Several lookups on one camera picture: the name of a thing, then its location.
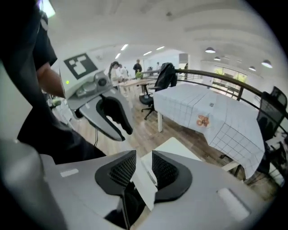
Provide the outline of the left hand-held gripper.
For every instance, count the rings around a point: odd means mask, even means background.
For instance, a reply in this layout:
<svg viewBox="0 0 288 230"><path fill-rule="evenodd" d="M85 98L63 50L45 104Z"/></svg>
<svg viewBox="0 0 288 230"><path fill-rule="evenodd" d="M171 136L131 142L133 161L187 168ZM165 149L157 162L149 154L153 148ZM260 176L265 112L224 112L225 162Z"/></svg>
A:
<svg viewBox="0 0 288 230"><path fill-rule="evenodd" d="M65 99L72 111L79 109L89 123L112 140L125 140L120 124L128 135L133 133L132 112L126 98L104 73L102 62L91 53L81 53L59 63ZM101 101L90 101L95 97Z"/></svg>

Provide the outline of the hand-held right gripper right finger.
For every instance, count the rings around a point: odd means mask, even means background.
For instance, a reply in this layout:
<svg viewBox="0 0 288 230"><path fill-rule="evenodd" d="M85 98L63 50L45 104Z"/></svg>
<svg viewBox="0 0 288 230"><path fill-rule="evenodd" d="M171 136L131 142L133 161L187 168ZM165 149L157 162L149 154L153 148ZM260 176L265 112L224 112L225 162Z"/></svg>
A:
<svg viewBox="0 0 288 230"><path fill-rule="evenodd" d="M155 204L137 230L250 230L271 204L217 166L163 151L153 155L185 166L192 183L180 198Z"/></svg>

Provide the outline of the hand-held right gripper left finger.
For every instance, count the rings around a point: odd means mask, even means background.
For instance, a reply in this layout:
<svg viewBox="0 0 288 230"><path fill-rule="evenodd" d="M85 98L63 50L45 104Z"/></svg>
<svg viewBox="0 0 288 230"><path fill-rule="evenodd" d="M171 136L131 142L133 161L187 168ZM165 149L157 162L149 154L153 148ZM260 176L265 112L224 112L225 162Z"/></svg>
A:
<svg viewBox="0 0 288 230"><path fill-rule="evenodd" d="M136 151L87 161L55 164L41 155L45 178L68 230L129 230L127 192L136 170Z"/></svg>

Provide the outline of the white chair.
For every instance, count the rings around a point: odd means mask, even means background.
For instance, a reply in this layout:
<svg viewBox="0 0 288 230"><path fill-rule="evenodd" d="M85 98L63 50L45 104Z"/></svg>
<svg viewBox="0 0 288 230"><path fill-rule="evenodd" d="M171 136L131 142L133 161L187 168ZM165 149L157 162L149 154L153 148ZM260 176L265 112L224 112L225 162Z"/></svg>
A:
<svg viewBox="0 0 288 230"><path fill-rule="evenodd" d="M155 150L180 155L186 158L200 160L193 152L186 148L176 138L171 137L166 142L158 146ZM148 153L143 157L136 156L136 170L131 178L135 184L145 205L149 211L154 208L154 199L156 192L157 180L152 171L152 153Z"/></svg>

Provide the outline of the person's left forearm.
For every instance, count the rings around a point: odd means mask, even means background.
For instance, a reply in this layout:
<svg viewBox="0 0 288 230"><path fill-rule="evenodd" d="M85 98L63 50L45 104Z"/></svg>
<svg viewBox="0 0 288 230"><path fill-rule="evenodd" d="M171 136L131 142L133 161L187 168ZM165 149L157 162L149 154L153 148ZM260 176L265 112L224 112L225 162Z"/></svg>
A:
<svg viewBox="0 0 288 230"><path fill-rule="evenodd" d="M61 78L58 73L51 69L49 63L41 66L36 74L39 86L43 91L57 97L65 98Z"/></svg>

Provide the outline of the black mesh office chair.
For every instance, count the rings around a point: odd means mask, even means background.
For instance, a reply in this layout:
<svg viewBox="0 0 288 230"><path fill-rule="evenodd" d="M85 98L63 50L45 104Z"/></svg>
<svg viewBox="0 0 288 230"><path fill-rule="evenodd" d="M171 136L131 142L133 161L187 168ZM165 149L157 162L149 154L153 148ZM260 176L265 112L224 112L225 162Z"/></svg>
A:
<svg viewBox="0 0 288 230"><path fill-rule="evenodd" d="M288 99L276 86L271 93L263 92L261 95L260 110L257 122L264 141L272 139L286 117Z"/></svg>

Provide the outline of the light wooden desk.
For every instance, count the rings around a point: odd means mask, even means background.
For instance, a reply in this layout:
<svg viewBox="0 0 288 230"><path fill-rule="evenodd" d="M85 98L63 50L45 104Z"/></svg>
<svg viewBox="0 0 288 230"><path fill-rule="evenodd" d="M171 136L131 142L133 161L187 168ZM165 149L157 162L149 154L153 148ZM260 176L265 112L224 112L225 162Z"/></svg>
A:
<svg viewBox="0 0 288 230"><path fill-rule="evenodd" d="M126 82L120 83L119 89L120 92L124 95L124 97L128 100L131 101L135 97L138 97L142 93L142 88L141 86L147 83L152 83L154 84L156 82L155 78L148 78L148 79L133 79L133 80L128 80Z"/></svg>

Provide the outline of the person in dark shirt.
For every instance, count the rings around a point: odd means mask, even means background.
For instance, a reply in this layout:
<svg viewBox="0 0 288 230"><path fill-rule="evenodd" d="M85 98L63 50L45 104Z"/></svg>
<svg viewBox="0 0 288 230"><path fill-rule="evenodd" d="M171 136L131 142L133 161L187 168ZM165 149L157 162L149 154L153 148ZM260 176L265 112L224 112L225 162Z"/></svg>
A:
<svg viewBox="0 0 288 230"><path fill-rule="evenodd" d="M31 104L18 140L50 155L56 164L104 157L105 154L52 113L38 83L37 70L57 56L48 37L48 17L39 0L0 0L0 61L8 77Z"/></svg>

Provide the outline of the black jacket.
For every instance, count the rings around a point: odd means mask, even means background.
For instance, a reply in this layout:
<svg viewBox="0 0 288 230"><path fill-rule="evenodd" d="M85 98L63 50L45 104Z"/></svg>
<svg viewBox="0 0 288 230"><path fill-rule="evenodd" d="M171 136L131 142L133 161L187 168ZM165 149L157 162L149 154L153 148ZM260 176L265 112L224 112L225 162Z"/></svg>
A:
<svg viewBox="0 0 288 230"><path fill-rule="evenodd" d="M172 63L166 62L162 64L160 73L156 82L157 91L176 86L177 84L177 75L175 67Z"/></svg>

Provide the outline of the black metal railing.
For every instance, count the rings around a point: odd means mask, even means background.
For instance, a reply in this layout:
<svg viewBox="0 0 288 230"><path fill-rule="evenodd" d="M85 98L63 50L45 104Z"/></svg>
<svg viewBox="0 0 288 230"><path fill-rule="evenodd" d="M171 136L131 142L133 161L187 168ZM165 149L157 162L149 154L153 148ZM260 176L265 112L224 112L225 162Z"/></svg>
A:
<svg viewBox="0 0 288 230"><path fill-rule="evenodd" d="M254 88L253 86L250 86L250 85L248 85L248 84L246 84L246 83L243 83L243 82L241 82L241 81L238 81L238 80L236 80L236 79L234 79L234 78L230 78L230 77L227 77L227 76L224 76L224 75L220 75L220 74L216 74L216 73L212 73L212 72L207 72L207 71L189 70L189 69L187 69L187 70L185 70L185 69L183 69L183 70L182 70L182 69L177 69L177 70L175 70L175 72L176 72L177 74L179 74L179 73L182 74L182 73L183 73L183 74L187 74L187 75L206 76L206 77L215 78L215 79L219 79L219 80L223 80L223 81L226 81L226 82L235 84L235 85L237 85L237 86L240 87L240 90L239 90L239 92L238 92L238 95L232 94L232 97L235 96L235 97L237 97L237 99L236 99L237 101L241 101L241 100L242 100L243 102L251 105L251 106L254 107L255 109L257 109L257 110L259 110L259 111L262 110L261 108L257 107L256 105L254 105L253 103L251 103L250 101L248 101L248 100L246 100L245 98L242 97L242 94L243 94L243 91L244 91L244 90L247 90L247 91L255 94L256 96L260 97L260 96L262 95L262 92L259 91L259 90L256 89L256 88ZM142 72L142 74L143 74L143 79L144 79L144 78L151 78L150 75L151 75L151 74L154 74L154 73L157 73L157 74L158 74L158 73L160 73L160 72L157 71L157 70L156 70L156 71L144 71L144 72ZM201 86L207 86L207 87L214 88L214 89L218 89L218 90L224 92L224 90L221 89L221 88L217 88L217 87L214 87L214 86L212 86L212 85L210 86L210 85L207 85L207 84L204 84L204 83L193 82L193 81L190 81L190 80L178 80L178 81L188 82L188 83L193 83L193 84L199 84L199 85L201 85ZM281 112L281 113L284 115L285 119L288 120L288 113L287 113L286 111ZM286 129L283 128L281 125L279 125L279 128L282 129L282 131L283 131L286 135L288 135L288 132L287 132L288 129L286 130Z"/></svg>

